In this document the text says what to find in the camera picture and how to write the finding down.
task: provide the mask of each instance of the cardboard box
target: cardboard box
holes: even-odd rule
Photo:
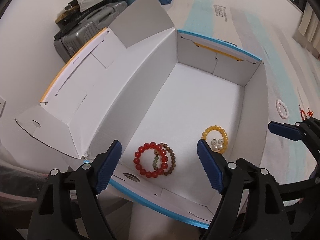
[[[124,152],[110,184],[145,206],[207,228],[219,204],[196,153],[218,125],[228,161],[259,165],[268,125],[263,62],[224,41],[176,30],[157,0],[137,0],[61,70],[40,105],[17,118],[31,136],[94,159],[114,139]],[[208,142],[219,133],[211,132]],[[144,143],[167,143],[177,166],[147,179],[132,162]],[[152,150],[140,158],[152,171]],[[128,178],[135,176],[137,181]]]

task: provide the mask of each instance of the brown beaded bracelet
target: brown beaded bracelet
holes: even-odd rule
[[[156,155],[155,156],[155,159],[153,161],[153,168],[155,171],[159,171],[159,170],[165,170],[168,168],[168,165],[167,165],[167,161],[169,160],[169,158],[166,156],[166,152],[168,152],[170,154],[170,157],[171,157],[171,167],[169,168],[168,171],[164,172],[163,175],[164,176],[167,176],[169,174],[172,173],[172,171],[174,170],[174,168],[176,167],[176,157],[174,156],[174,152],[172,149],[170,149],[170,147],[166,144],[166,143],[160,143],[160,145],[164,148],[164,150],[161,150],[161,151],[158,151],[157,149],[154,150],[154,154]],[[157,167],[157,162],[158,162],[158,159],[159,159],[159,156],[158,155],[161,155],[161,168],[158,168]]]

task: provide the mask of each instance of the pearl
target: pearl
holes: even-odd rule
[[[212,141],[211,141],[211,145],[212,146],[215,146],[217,144],[217,140],[216,139],[213,139]]]
[[[147,177],[147,178],[151,178],[151,177],[152,177],[151,171],[147,171],[147,172],[146,172],[146,177]]]
[[[140,170],[140,174],[141,174],[141,175],[145,175],[146,173],[147,173],[147,171],[146,171],[145,169],[141,169],[141,170]]]
[[[167,156],[162,156],[161,161],[163,163],[166,163],[169,160],[169,158]]]
[[[158,151],[161,151],[162,146],[161,146],[160,144],[157,144],[157,145],[156,145],[156,149],[157,149]]]
[[[143,152],[144,152],[144,147],[143,147],[143,146],[140,146],[140,147],[138,148],[138,151],[139,151],[140,153],[143,153]]]
[[[149,146],[150,146],[150,149],[155,149],[156,148],[156,143],[155,142],[151,142],[150,144],[149,144]]]
[[[161,168],[164,170],[167,169],[168,168],[167,163],[161,163]]]
[[[151,173],[151,176],[153,178],[157,178],[159,176],[159,174],[158,174],[158,172],[154,171],[154,172]]]
[[[150,144],[145,143],[145,144],[143,145],[143,147],[144,147],[145,150],[148,150],[148,149],[150,148]]]
[[[160,168],[160,169],[158,169],[158,174],[159,174],[159,175],[163,175],[163,174],[164,174],[164,170],[163,170],[163,169],[161,169],[161,168]]]
[[[134,156],[135,156],[136,158],[140,158],[140,157],[141,157],[141,153],[140,153],[140,152],[135,152]]]

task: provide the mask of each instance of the yellow beaded bracelet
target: yellow beaded bracelet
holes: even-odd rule
[[[207,139],[207,135],[209,132],[211,131],[218,131],[221,135],[222,135],[222,139],[219,139],[218,141],[216,139],[213,139],[211,141],[211,145],[212,145],[212,150],[215,152],[219,152],[221,154],[223,154],[227,147],[228,147],[228,137],[227,137],[227,133],[225,132],[224,129],[222,129],[220,126],[210,126],[207,129],[204,130],[204,132],[202,133],[202,137],[201,139]]]

